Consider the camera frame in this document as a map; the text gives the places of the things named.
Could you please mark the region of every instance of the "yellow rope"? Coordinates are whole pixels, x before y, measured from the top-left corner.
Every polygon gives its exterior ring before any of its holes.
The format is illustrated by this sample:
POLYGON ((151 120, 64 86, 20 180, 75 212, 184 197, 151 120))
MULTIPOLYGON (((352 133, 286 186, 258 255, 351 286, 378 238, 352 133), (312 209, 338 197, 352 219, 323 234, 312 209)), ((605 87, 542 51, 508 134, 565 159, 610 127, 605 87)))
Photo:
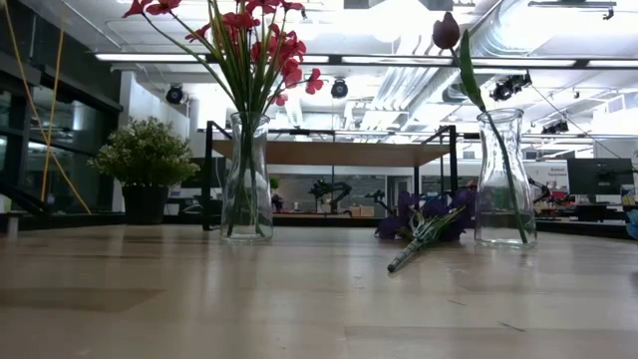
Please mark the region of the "yellow rope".
POLYGON ((56 60, 56 77, 53 80, 53 101, 51 102, 51 114, 49 116, 49 138, 47 139, 47 154, 44 161, 44 176, 42 177, 42 192, 40 200, 45 201, 47 191, 47 173, 49 171, 49 155, 51 154, 51 135, 53 133, 53 120, 56 112, 56 99, 58 98, 58 83, 60 79, 60 63, 62 62, 62 47, 64 45, 64 21, 60 22, 60 43, 58 45, 58 59, 56 60))
MULTIPOLYGON (((5 13, 6 17, 7 17, 7 24, 9 25, 9 35, 11 36, 11 42, 13 44, 13 51, 16 54, 16 61, 18 62, 18 68, 20 69, 20 75, 22 76, 22 83, 24 84, 25 91, 27 92, 27 98, 29 99, 29 104, 31 105, 31 109, 33 110, 33 114, 34 114, 34 116, 36 118, 36 121, 38 122, 38 127, 40 128, 40 133, 42 134, 42 137, 44 138, 44 140, 45 140, 45 142, 47 144, 47 148, 48 148, 51 145, 51 141, 50 141, 49 137, 44 132, 44 129, 42 127, 42 121, 40 121, 40 116, 38 115, 38 110, 36 109, 36 105, 33 102, 33 96, 31 96, 31 89, 29 88, 29 84, 27 83, 27 77, 25 75, 24 67, 22 66, 22 60, 20 58, 20 51, 18 50, 18 42, 16 41, 16 35, 15 35, 15 32, 13 31, 13 24, 11 23, 11 14, 9 13, 9 4, 5 4, 4 13, 5 13)), ((73 186, 73 184, 71 183, 71 180, 69 179, 67 174, 64 172, 64 169, 62 168, 62 165, 60 165, 60 162, 58 161, 58 158, 56 157, 56 154, 55 153, 51 153, 51 158, 53 159, 53 161, 58 166, 58 169, 60 169, 60 173, 62 174, 62 177, 69 184, 69 187, 73 191, 73 194, 76 196, 78 201, 82 204, 82 206, 87 211, 87 213, 91 214, 91 210, 89 209, 87 204, 84 202, 84 200, 82 199, 82 197, 80 196, 80 194, 78 193, 76 188, 73 186)))

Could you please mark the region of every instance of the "exposed ceiling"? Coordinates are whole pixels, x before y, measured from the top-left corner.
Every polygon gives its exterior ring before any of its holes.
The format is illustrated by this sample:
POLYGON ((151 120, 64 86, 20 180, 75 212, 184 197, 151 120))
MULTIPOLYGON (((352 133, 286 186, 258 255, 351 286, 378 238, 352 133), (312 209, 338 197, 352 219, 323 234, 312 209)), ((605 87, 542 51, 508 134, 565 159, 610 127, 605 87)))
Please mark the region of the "exposed ceiling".
MULTIPOLYGON (((293 18, 290 26, 306 43, 309 53, 440 54, 431 42, 431 31, 442 12, 428 10, 422 0, 298 1, 306 5, 307 19, 293 18)), ((122 19, 131 0, 22 2, 54 23, 64 19, 67 31, 95 52, 179 51, 143 19, 122 19)), ((474 27, 474 56, 638 56, 635 0, 615 0, 615 16, 610 20, 602 19, 606 9, 531 8, 529 0, 455 2, 454 13, 462 27, 474 27), (490 12, 494 5, 499 7, 490 12)), ((183 0, 177 15, 192 27, 199 27, 207 20, 205 3, 206 0, 183 0)), ((234 7, 234 0, 220 3, 229 9, 234 7)), ((158 24, 176 38, 184 36, 178 24, 168 18, 158 19, 158 24)), ((144 65, 129 69, 138 73, 140 81, 159 89, 182 82, 194 97, 207 96, 210 86, 215 86, 198 85, 212 81, 196 65, 144 65)), ((294 124, 287 125, 321 127, 322 123, 313 120, 313 116, 331 114, 341 120, 326 121, 324 128, 433 131, 442 122, 452 121, 462 131, 478 129, 475 120, 478 111, 474 107, 467 106, 463 99, 451 101, 444 96, 456 78, 448 69, 324 66, 321 70, 326 86, 317 95, 311 97, 303 91, 291 94, 296 101, 290 106, 300 113, 294 124), (329 92, 335 78, 345 78, 350 90, 348 98, 332 99, 329 92)), ((507 72, 486 74, 484 89, 492 90, 496 80, 505 76, 507 72)), ((593 128, 590 123, 594 111, 604 109, 606 102, 618 94, 638 89, 638 72, 631 71, 534 70, 530 76, 535 88, 551 105, 531 88, 496 104, 524 109, 525 130, 529 133, 540 133, 543 125, 559 120, 561 115, 554 108, 566 112, 576 123, 593 128)), ((274 109, 270 115, 276 117, 278 112, 288 116, 290 111, 274 109)))

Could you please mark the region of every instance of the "wooden shelf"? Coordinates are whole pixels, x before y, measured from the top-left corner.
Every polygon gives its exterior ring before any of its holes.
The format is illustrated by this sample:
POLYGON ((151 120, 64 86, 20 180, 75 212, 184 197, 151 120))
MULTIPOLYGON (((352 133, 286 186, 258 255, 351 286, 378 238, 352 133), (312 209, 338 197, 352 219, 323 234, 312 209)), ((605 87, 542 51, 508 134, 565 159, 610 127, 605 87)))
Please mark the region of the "wooden shelf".
MULTIPOLYGON (((232 158, 231 141, 213 141, 212 148, 232 158)), ((447 145, 355 144, 330 142, 268 142, 269 165, 367 166, 412 168, 450 151, 447 145)))

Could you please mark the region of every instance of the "black plant pot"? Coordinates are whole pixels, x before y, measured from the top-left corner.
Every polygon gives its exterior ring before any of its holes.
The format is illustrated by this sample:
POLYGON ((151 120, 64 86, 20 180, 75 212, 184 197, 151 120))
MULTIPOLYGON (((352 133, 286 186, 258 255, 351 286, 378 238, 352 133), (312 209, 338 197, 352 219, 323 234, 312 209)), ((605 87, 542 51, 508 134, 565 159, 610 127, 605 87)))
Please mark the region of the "black plant pot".
POLYGON ((127 224, 161 224, 168 187, 127 185, 122 188, 127 224))

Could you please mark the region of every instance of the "red tulip bud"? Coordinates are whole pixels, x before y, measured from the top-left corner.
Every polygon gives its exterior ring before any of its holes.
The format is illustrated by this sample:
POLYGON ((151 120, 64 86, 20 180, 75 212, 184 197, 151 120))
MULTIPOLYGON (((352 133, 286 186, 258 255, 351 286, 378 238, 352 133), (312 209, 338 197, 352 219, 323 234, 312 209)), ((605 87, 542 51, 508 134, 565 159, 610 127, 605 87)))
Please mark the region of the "red tulip bud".
POLYGON ((459 24, 455 20, 452 13, 446 12, 446 16, 443 17, 443 22, 437 20, 434 30, 432 32, 432 39, 442 50, 449 50, 459 41, 461 37, 461 29, 459 24))

